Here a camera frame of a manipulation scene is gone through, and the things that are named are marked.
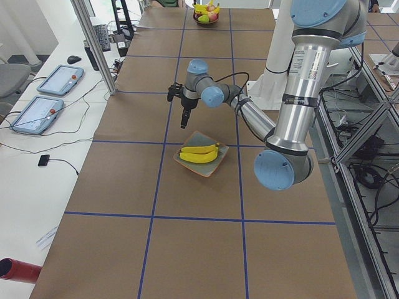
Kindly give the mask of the yellow banana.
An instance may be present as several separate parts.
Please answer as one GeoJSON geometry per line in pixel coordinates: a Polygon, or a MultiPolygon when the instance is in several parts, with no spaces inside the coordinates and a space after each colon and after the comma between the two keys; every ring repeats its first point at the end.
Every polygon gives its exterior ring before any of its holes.
{"type": "Polygon", "coordinates": [[[218,157],[218,150],[219,148],[216,147],[211,152],[205,154],[180,152],[179,157],[187,162],[205,164],[214,161],[218,157]]]}
{"type": "Polygon", "coordinates": [[[215,143],[207,146],[185,146],[180,149],[181,153],[193,153],[193,154],[207,154],[214,150],[218,150],[219,143],[215,143]]]}
{"type": "Polygon", "coordinates": [[[218,14],[219,13],[219,4],[216,6],[214,4],[209,3],[206,7],[208,13],[218,14]]]}
{"type": "Polygon", "coordinates": [[[208,13],[207,5],[194,3],[193,7],[194,7],[196,14],[207,14],[208,13]]]}

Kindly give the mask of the grey square plate orange rim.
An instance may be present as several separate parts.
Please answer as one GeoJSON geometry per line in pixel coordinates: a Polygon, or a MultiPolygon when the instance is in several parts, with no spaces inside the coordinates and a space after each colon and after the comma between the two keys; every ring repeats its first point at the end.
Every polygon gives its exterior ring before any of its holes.
{"type": "Polygon", "coordinates": [[[199,174],[202,177],[210,177],[218,168],[218,166],[221,164],[222,160],[226,156],[229,147],[223,143],[218,142],[214,138],[211,138],[199,131],[195,131],[183,144],[182,146],[174,155],[173,159],[182,165],[183,167],[189,169],[190,171],[199,174]],[[218,150],[218,157],[210,162],[210,163],[205,163],[205,164],[197,164],[197,163],[191,163],[184,161],[180,159],[179,153],[180,149],[185,146],[207,146],[207,145],[212,145],[215,143],[219,143],[219,150],[218,150]]]}

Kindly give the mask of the wicker fruit basket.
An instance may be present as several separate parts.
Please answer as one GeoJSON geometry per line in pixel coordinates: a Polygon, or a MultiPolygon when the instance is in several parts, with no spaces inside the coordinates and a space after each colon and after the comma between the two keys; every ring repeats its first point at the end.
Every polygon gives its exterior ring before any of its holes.
{"type": "Polygon", "coordinates": [[[193,14],[194,21],[199,25],[210,25],[218,22],[219,14],[211,11],[207,12],[206,14],[193,14]]]}

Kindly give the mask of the green pear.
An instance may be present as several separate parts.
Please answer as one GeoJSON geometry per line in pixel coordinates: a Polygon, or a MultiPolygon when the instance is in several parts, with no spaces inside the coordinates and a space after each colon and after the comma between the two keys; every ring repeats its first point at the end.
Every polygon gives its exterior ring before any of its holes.
{"type": "Polygon", "coordinates": [[[208,15],[201,15],[201,16],[198,18],[198,22],[200,22],[200,23],[208,23],[208,22],[209,22],[209,17],[208,17],[208,15]]]}

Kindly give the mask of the black keyboard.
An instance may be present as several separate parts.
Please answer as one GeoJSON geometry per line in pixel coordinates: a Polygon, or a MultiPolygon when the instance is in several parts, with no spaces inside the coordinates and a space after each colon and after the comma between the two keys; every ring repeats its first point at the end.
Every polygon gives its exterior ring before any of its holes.
{"type": "Polygon", "coordinates": [[[99,42],[100,48],[103,52],[111,50],[110,41],[108,38],[108,30],[106,24],[93,25],[95,36],[99,42]]]}

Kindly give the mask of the brown paper table mat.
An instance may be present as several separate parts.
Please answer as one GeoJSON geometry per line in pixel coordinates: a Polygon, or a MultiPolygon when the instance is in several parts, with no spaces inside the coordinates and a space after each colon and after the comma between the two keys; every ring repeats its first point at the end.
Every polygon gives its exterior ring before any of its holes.
{"type": "Polygon", "coordinates": [[[227,83],[258,77],[273,28],[268,9],[223,9],[212,28],[145,13],[33,298],[357,296],[319,168],[270,191],[253,172],[263,145],[230,107],[199,103],[181,129],[166,100],[193,58],[227,83]],[[229,147],[207,178],[173,159],[195,131],[229,147]]]}

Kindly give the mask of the black computer mouse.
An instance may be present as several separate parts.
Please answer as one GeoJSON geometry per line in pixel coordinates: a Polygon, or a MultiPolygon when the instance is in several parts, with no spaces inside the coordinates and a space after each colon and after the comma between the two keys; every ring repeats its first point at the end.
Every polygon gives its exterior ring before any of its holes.
{"type": "Polygon", "coordinates": [[[75,63],[77,63],[77,62],[80,62],[81,60],[82,60],[81,57],[76,56],[76,55],[71,55],[71,56],[69,56],[69,57],[67,58],[67,63],[70,64],[70,65],[72,65],[72,64],[75,64],[75,63]]]}

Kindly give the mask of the upper blue teach pendant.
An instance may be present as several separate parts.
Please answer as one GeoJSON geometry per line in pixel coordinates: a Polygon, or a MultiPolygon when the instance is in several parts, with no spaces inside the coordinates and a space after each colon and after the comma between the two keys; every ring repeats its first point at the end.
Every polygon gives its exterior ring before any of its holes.
{"type": "Polygon", "coordinates": [[[36,90],[41,93],[64,96],[78,84],[83,75],[83,68],[58,65],[36,90]]]}

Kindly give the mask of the blue teach pendant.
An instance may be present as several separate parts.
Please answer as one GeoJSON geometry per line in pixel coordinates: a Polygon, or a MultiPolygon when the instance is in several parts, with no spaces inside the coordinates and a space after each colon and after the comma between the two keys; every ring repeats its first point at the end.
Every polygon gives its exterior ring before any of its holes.
{"type": "Polygon", "coordinates": [[[64,96],[78,84],[83,75],[83,68],[58,65],[36,90],[41,93],[64,96]]]}
{"type": "Polygon", "coordinates": [[[51,126],[63,107],[62,99],[37,95],[11,123],[11,130],[39,135],[51,126]]]}

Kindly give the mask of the lower blue teach pendant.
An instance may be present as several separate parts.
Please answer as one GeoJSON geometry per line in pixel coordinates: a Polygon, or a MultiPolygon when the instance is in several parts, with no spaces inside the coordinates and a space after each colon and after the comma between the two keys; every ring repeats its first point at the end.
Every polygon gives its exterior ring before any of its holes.
{"type": "Polygon", "coordinates": [[[63,107],[62,99],[37,95],[11,123],[11,130],[39,135],[51,126],[63,107]]]}

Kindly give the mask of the red cylinder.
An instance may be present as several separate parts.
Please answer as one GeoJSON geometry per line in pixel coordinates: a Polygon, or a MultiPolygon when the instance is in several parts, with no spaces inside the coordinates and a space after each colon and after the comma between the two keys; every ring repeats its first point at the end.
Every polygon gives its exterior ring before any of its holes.
{"type": "Polygon", "coordinates": [[[1,279],[35,284],[42,267],[19,260],[5,258],[1,260],[1,279]]]}

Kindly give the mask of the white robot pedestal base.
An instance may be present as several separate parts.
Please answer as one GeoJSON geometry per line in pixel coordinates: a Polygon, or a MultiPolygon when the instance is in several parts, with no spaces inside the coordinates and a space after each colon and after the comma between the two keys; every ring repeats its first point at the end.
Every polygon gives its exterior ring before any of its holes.
{"type": "Polygon", "coordinates": [[[290,0],[281,1],[264,73],[248,85],[249,97],[262,110],[278,110],[282,103],[295,48],[292,41],[294,23],[291,5],[290,0]]]}

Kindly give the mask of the aluminium frame post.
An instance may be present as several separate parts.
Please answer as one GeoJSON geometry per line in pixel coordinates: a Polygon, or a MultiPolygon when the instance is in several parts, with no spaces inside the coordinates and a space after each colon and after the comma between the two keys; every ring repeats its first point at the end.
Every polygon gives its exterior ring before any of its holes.
{"type": "Polygon", "coordinates": [[[89,47],[94,55],[94,59],[99,68],[99,72],[108,88],[109,94],[114,95],[116,92],[115,82],[110,73],[107,61],[103,55],[100,44],[95,35],[93,25],[90,20],[89,12],[85,6],[84,1],[81,0],[70,0],[72,7],[74,8],[75,15],[80,23],[84,36],[89,44],[89,47]]]}

